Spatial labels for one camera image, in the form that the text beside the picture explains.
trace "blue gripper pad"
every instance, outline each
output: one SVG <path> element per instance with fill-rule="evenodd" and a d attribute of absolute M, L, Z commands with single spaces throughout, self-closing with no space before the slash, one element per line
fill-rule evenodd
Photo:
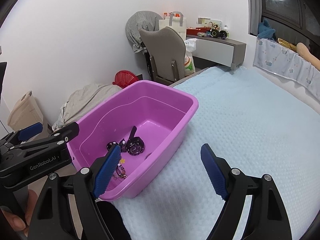
<path fill-rule="evenodd" d="M 37 122 L 33 125 L 30 125 L 29 127 L 23 129 L 20 131 L 18 140 L 21 142 L 28 141 L 33 136 L 36 136 L 37 134 L 42 132 L 42 124 L 40 122 Z"/>
<path fill-rule="evenodd" d="M 109 154 L 108 158 L 105 160 L 96 175 L 92 192 L 94 198 L 98 198 L 101 194 L 105 193 L 112 174 L 116 170 L 120 159 L 120 147 L 119 145 L 115 145 L 112 152 Z"/>
<path fill-rule="evenodd" d="M 229 193 L 226 188 L 226 178 L 216 163 L 215 155 L 208 144 L 201 147 L 200 155 L 216 194 L 220 195 L 223 200 L 227 200 Z"/>

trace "desk drawer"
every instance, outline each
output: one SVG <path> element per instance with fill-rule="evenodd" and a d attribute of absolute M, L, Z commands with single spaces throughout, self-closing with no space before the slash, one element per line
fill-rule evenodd
<path fill-rule="evenodd" d="M 220 42 L 197 39 L 196 50 L 192 55 L 231 67 L 233 48 Z"/>

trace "blue plush toy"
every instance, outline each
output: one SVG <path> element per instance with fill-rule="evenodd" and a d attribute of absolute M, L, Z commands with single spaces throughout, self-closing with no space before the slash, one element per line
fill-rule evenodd
<path fill-rule="evenodd" d="M 267 19 L 263 20 L 263 23 L 258 24 L 258 38 L 269 39 L 275 41 L 272 36 L 276 32 L 275 29 L 271 29 L 270 24 Z"/>

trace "desk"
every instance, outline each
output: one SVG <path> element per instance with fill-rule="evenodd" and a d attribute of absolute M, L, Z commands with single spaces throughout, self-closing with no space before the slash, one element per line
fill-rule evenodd
<path fill-rule="evenodd" d="M 246 43 L 231 39 L 206 38 L 187 35 L 187 39 L 196 38 L 194 57 L 210 60 L 231 67 L 232 70 L 243 63 Z"/>

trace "beige plush toy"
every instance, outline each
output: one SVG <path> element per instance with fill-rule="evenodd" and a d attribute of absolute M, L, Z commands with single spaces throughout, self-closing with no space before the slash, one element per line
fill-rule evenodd
<path fill-rule="evenodd" d="M 320 60 L 313 56 L 303 43 L 297 44 L 297 53 L 300 57 L 310 62 L 311 65 L 315 66 L 315 68 L 320 71 Z"/>

